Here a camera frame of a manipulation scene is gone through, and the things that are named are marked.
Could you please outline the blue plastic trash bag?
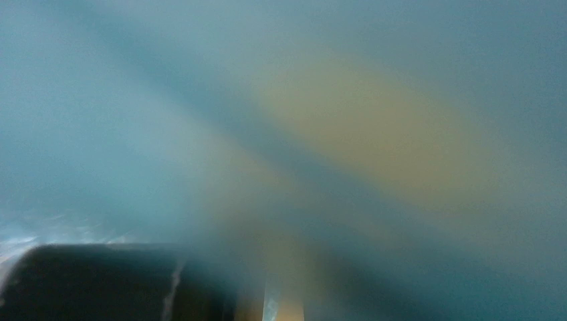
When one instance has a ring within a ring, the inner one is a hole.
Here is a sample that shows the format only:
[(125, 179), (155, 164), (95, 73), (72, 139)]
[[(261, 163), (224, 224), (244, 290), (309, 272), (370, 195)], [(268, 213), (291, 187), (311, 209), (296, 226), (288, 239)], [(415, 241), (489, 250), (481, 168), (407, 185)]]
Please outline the blue plastic trash bag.
[(310, 320), (412, 320), (324, 307), (207, 243), (228, 141), (205, 66), (324, 56), (451, 106), (493, 152), (467, 243), (478, 320), (565, 320), (565, 1), (2, 1), (2, 222), (171, 242), (220, 288), (274, 289)]

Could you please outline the yellow capybara trash bin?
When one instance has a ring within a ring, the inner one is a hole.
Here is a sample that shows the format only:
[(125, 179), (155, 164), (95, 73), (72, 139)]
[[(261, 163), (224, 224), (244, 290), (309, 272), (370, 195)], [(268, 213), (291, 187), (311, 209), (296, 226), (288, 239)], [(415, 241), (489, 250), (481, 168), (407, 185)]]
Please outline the yellow capybara trash bin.
[(211, 247), (349, 315), (489, 314), (467, 243), (496, 167), (451, 106), (332, 56), (207, 64), (200, 83), (228, 141), (209, 189)]

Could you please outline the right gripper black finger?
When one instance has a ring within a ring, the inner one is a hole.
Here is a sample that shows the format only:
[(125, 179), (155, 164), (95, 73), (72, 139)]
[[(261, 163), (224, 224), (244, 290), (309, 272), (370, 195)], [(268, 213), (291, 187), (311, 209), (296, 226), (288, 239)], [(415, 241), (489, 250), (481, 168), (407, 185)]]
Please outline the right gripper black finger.
[(2, 320), (233, 320), (235, 296), (159, 245), (41, 245), (1, 283)]

